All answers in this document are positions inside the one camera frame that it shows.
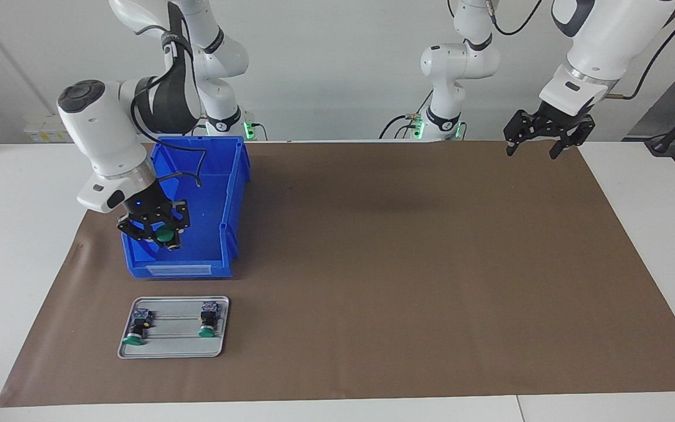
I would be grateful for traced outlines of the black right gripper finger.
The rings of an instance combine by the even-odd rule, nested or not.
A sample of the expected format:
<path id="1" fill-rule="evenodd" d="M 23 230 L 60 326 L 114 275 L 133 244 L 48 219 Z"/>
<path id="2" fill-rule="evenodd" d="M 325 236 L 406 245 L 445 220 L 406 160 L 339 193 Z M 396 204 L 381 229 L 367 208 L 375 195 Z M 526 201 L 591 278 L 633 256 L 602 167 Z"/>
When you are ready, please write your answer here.
<path id="1" fill-rule="evenodd" d="M 116 227 L 136 241 L 152 242 L 154 240 L 152 225 L 137 220 L 133 215 L 124 215 L 118 219 Z"/>
<path id="2" fill-rule="evenodd" d="M 182 235 L 184 230 L 190 225 L 187 201 L 181 200 L 169 203 L 165 216 L 165 224 L 176 228 L 179 235 Z"/>

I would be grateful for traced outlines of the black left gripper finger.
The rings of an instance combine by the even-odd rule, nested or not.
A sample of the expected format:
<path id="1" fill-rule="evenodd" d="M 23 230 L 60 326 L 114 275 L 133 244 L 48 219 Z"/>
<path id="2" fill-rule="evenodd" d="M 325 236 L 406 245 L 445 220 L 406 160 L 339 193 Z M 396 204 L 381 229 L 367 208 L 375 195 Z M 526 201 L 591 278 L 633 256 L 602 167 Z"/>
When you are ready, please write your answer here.
<path id="1" fill-rule="evenodd" d="M 514 155 L 517 148 L 523 142 L 533 141 L 539 137 L 541 115 L 528 113 L 525 110 L 517 110 L 511 120 L 504 126 L 504 139 L 506 140 L 506 154 Z"/>
<path id="2" fill-rule="evenodd" d="M 595 121 L 592 115 L 585 115 L 574 128 L 565 128 L 563 125 L 557 125 L 558 139 L 551 148 L 551 158 L 557 159 L 563 151 L 571 147 L 579 147 L 595 128 Z"/>

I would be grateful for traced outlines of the green push button switch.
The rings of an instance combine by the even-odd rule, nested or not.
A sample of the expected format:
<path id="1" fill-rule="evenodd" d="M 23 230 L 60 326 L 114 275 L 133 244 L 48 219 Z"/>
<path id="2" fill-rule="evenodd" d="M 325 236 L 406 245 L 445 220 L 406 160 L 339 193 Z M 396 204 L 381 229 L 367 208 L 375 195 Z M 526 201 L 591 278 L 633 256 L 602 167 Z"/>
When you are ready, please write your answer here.
<path id="1" fill-rule="evenodd" d="M 121 340 L 123 345 L 141 346 L 145 331 L 153 327 L 155 312 L 150 309 L 135 309 L 129 319 L 128 331 Z"/>
<path id="2" fill-rule="evenodd" d="M 220 318 L 220 309 L 217 302 L 207 301 L 201 306 L 199 314 L 200 326 L 197 332 L 201 338 L 214 338 L 217 336 L 217 321 Z"/>
<path id="3" fill-rule="evenodd" d="M 154 231 L 154 239 L 159 246 L 166 250 L 180 248 L 180 235 L 176 228 L 164 224 Z"/>

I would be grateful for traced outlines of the blue plastic storage bin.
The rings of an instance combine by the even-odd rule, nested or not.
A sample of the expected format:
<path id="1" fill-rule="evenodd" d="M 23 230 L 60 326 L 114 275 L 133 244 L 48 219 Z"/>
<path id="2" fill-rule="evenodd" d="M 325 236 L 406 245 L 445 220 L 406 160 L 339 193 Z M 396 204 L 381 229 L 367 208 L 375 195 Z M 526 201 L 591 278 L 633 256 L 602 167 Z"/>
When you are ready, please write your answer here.
<path id="1" fill-rule="evenodd" d="M 166 250 L 122 233 L 129 273 L 150 280 L 230 278 L 238 257 L 237 229 L 251 163 L 241 137 L 161 137 L 149 161 L 163 191 L 187 201 L 190 225 L 182 246 Z"/>

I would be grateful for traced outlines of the grey metal tray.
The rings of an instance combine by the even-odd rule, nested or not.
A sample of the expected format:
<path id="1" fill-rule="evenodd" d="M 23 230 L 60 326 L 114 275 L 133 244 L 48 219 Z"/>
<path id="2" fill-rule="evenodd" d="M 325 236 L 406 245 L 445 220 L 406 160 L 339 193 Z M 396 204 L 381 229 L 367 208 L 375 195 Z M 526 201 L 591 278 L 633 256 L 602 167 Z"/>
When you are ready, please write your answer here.
<path id="1" fill-rule="evenodd" d="M 214 338 L 201 338 L 199 314 L 204 302 L 215 301 L 220 309 Z M 123 345 L 129 319 L 135 309 L 155 312 L 153 327 L 145 331 L 141 346 Z M 139 297 L 129 310 L 117 356 L 120 359 L 213 358 L 223 352 L 230 299 L 224 295 L 184 297 Z"/>

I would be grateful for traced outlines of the brown paper table mat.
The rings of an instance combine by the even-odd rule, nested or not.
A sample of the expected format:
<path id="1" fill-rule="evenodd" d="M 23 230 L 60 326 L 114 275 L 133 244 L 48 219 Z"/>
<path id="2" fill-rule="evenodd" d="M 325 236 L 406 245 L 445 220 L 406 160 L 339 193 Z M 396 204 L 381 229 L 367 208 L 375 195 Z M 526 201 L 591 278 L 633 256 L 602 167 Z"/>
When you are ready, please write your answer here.
<path id="1" fill-rule="evenodd" d="M 230 278 L 136 278 L 87 213 L 0 406 L 675 391 L 672 310 L 550 149 L 249 145 Z M 134 299 L 217 295 L 217 357 L 117 356 Z"/>

